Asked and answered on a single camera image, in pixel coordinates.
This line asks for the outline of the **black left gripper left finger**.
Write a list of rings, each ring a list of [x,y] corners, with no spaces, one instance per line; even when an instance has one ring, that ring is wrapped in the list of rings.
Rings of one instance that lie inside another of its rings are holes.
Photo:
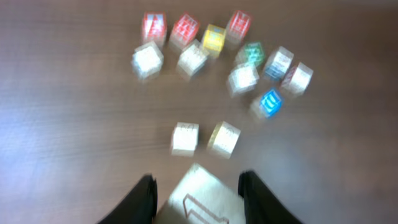
[[[151,224],[157,213],[157,182],[150,174],[139,182],[99,224]]]

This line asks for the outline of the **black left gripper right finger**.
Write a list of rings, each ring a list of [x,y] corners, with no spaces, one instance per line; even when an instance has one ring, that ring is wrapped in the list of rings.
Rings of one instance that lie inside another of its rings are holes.
[[[244,200],[247,224],[302,224],[253,170],[239,175],[238,194]]]

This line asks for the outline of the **wooden block number one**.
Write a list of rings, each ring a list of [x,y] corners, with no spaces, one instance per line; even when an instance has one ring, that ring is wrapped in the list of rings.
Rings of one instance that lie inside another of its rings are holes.
[[[154,218],[156,224],[245,223],[243,199],[194,163]]]

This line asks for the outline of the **wooden block yellow side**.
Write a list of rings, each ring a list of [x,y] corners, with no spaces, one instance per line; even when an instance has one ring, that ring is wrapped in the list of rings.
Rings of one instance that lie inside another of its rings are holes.
[[[216,124],[210,139],[207,150],[225,159],[229,159],[237,144],[241,130],[222,121]]]

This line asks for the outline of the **white block red side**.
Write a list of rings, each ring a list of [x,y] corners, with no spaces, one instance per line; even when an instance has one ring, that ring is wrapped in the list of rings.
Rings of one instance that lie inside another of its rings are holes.
[[[231,97],[251,91],[258,83],[259,75],[253,63],[237,65],[229,74],[227,87]]]

